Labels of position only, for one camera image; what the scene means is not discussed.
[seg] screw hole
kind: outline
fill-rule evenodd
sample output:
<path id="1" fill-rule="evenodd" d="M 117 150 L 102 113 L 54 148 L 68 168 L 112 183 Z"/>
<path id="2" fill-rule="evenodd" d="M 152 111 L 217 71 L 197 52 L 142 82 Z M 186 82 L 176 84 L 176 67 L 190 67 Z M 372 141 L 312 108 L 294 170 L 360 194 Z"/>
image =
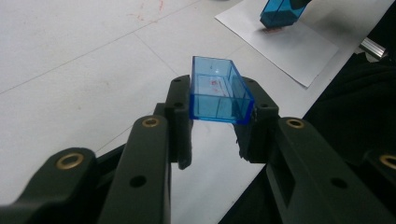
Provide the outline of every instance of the screw hole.
<path id="1" fill-rule="evenodd" d="M 138 176 L 135 176 L 134 178 L 132 178 L 129 184 L 131 185 L 132 188 L 138 189 L 138 188 L 141 188 L 142 186 L 144 186 L 146 184 L 146 182 L 147 182 L 147 179 L 144 176 L 138 175 Z"/>
<path id="2" fill-rule="evenodd" d="M 346 189 L 347 188 L 347 182 L 345 182 L 341 178 L 332 178 L 331 181 L 332 181 L 332 184 L 334 186 L 336 186 L 337 188 L 340 188 L 340 189 Z"/>
<path id="3" fill-rule="evenodd" d="M 143 126 L 145 126 L 147 128 L 155 127 L 159 123 L 160 123 L 160 121 L 158 119 L 155 119 L 155 118 L 149 118 L 149 119 L 143 120 Z"/>
<path id="4" fill-rule="evenodd" d="M 68 170 L 72 169 L 82 163 L 84 160 L 84 156 L 77 152 L 69 153 L 65 156 L 62 156 L 56 162 L 56 167 L 60 170 Z"/>
<path id="5" fill-rule="evenodd" d="M 304 127 L 303 122 L 300 121 L 300 120 L 297 120 L 297 119 L 288 119 L 288 120 L 286 121 L 286 123 L 287 123 L 290 127 L 295 128 L 295 129 L 302 129 L 302 128 Z"/>

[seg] blue plastic box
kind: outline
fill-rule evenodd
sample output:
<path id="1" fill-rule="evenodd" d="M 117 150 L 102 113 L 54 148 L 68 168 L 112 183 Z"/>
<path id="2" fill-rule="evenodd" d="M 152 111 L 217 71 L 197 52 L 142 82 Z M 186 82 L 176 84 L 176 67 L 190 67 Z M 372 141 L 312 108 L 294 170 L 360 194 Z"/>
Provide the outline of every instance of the blue plastic box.
<path id="1" fill-rule="evenodd" d="M 192 57 L 191 119 L 246 124 L 253 96 L 233 61 Z"/>
<path id="2" fill-rule="evenodd" d="M 268 0 L 260 21 L 266 28 L 293 25 L 311 0 Z"/>

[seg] black plastic part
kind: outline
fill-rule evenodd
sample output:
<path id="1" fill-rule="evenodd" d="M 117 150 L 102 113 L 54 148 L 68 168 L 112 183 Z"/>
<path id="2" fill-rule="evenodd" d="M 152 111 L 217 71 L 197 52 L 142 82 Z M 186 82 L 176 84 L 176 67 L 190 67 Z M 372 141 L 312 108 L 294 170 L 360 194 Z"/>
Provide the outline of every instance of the black plastic part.
<path id="1" fill-rule="evenodd" d="M 134 123 L 98 223 L 170 223 L 168 123 Z"/>
<path id="2" fill-rule="evenodd" d="M 0 207 L 0 223 L 79 223 L 98 178 L 90 150 L 75 147 L 58 152 L 35 173 L 15 203 Z"/>
<path id="3" fill-rule="evenodd" d="M 255 104 L 247 125 L 233 125 L 239 155 L 252 163 L 267 163 L 268 151 L 273 143 L 271 130 L 279 119 L 279 108 L 257 81 L 247 77 L 243 79 L 253 94 Z"/>
<path id="4" fill-rule="evenodd" d="M 191 129 L 190 119 L 190 76 L 172 80 L 164 105 L 164 114 L 169 123 L 169 148 L 171 162 L 177 162 L 183 170 L 191 165 Z M 161 113 L 163 105 L 158 104 L 156 112 Z"/>
<path id="5" fill-rule="evenodd" d="M 396 223 L 308 122 L 280 119 L 276 141 L 267 174 L 283 223 Z"/>
<path id="6" fill-rule="evenodd" d="M 266 166 L 247 187 L 219 224 L 280 224 Z"/>
<path id="7" fill-rule="evenodd" d="M 369 151 L 356 173 L 373 194 L 396 216 L 396 151 Z"/>

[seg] blue translucent block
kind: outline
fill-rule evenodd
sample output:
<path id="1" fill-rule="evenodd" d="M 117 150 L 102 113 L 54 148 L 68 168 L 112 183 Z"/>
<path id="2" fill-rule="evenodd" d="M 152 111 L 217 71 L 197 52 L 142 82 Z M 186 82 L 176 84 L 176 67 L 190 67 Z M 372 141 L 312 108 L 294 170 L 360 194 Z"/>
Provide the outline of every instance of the blue translucent block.
<path id="1" fill-rule="evenodd" d="M 293 25 L 311 0 L 268 0 L 260 21 L 266 28 Z"/>
<path id="2" fill-rule="evenodd" d="M 233 61 L 192 57 L 191 119 L 246 124 L 254 99 Z"/>

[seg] black fabric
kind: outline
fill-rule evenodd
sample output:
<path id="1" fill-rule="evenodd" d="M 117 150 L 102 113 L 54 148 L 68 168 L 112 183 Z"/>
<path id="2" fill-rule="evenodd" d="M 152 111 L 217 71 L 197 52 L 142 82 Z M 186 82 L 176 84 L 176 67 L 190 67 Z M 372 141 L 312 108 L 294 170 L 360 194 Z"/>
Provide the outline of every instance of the black fabric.
<path id="1" fill-rule="evenodd" d="M 396 66 L 352 56 L 304 119 L 345 161 L 368 150 L 396 148 Z"/>

